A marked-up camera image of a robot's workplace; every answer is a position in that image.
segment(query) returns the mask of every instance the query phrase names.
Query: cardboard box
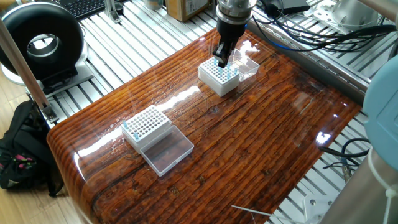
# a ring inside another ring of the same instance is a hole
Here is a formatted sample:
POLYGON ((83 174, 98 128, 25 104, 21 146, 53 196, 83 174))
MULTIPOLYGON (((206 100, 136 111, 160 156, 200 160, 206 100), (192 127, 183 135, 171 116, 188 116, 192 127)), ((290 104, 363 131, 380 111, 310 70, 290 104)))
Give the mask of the cardboard box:
POLYGON ((182 22, 202 12, 208 5, 208 0, 166 0, 167 14, 182 22))

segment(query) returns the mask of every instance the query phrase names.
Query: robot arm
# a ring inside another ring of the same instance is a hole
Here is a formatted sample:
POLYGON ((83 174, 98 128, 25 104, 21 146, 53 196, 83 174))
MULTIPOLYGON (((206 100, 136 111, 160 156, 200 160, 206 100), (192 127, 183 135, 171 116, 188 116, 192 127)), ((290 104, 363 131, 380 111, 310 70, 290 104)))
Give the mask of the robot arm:
POLYGON ((228 63, 228 58, 235 49, 238 39, 244 34, 255 5, 256 0, 218 1, 217 31, 221 38, 213 55, 218 60, 219 67, 225 68, 228 63))

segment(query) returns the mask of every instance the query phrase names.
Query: white cable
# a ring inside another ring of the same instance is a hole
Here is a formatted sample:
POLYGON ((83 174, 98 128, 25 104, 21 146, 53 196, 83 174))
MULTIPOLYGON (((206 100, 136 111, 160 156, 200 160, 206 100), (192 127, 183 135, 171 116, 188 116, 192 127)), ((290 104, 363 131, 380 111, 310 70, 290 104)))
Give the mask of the white cable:
POLYGON ((387 205, 386 205, 386 212, 384 213, 383 224, 388 224, 388 216, 390 214, 391 201, 392 201, 393 197, 398 196, 398 193, 396 190, 393 189, 392 186, 387 184, 387 182, 384 181, 383 178, 377 172, 377 170, 373 164, 372 152, 373 152, 373 147, 371 147, 371 149, 369 150, 369 153, 368 153, 368 164, 369 164, 369 168, 370 168, 371 172, 373 173, 373 176, 386 189, 387 205))
POLYGON ((288 219, 288 218, 280 217, 280 216, 277 216, 277 215, 273 215, 273 214, 270 214, 270 213, 259 212, 259 211, 256 211, 256 210, 251 210, 251 209, 248 209, 248 208, 239 207, 239 206, 236 206, 236 205, 232 205, 232 207, 238 208, 238 209, 241 209, 241 210, 245 210, 247 212, 253 212, 253 213, 260 214, 260 215, 266 215, 266 216, 269 216, 269 217, 279 218, 281 220, 286 220, 286 221, 289 221, 289 222, 292 222, 292 223, 305 224, 304 222, 299 222, 299 221, 291 220, 291 219, 288 219))

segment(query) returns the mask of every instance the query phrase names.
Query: clear plastic lid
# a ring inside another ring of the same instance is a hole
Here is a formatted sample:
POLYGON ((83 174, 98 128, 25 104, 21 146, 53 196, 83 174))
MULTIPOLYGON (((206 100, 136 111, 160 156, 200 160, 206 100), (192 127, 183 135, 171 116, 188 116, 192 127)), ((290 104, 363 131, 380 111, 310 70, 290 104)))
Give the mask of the clear plastic lid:
POLYGON ((235 49, 229 57, 229 62, 231 63, 232 67, 238 68, 239 92, 242 92, 246 87, 256 81, 256 74, 260 65, 251 60, 246 55, 246 52, 241 53, 238 49, 235 49))
POLYGON ((152 147, 142 150, 141 155, 155 170, 156 174, 162 177, 173 166, 190 154, 192 149, 192 142, 176 126, 172 126, 166 137, 152 147))

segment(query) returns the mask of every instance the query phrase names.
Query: wood grain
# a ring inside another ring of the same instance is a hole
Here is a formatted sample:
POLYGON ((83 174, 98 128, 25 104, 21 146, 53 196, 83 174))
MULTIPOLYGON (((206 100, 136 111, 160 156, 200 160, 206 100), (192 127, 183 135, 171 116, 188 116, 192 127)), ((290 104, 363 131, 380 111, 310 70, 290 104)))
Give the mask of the wood grain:
POLYGON ((257 80, 220 98, 197 73, 217 41, 207 33, 50 131, 68 191, 93 222, 252 222, 231 205, 272 213, 321 156, 317 145, 360 109, 250 32, 238 48, 260 64, 257 80), (195 145, 163 177, 120 130, 152 104, 195 145))

